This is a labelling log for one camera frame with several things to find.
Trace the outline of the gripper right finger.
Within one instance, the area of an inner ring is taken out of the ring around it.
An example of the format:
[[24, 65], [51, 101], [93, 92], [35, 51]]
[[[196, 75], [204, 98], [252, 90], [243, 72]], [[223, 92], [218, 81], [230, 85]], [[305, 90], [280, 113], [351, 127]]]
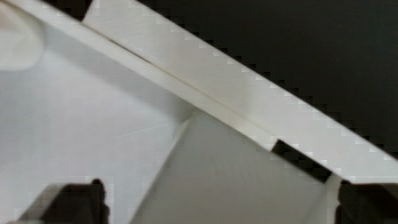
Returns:
[[340, 182], [333, 224], [398, 224], [398, 184]]

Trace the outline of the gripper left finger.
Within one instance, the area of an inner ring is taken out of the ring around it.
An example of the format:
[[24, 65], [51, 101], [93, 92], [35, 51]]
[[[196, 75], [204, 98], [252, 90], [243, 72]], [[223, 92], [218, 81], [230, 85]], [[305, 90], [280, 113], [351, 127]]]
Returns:
[[109, 224], [104, 198], [99, 179], [88, 183], [51, 184], [13, 224]]

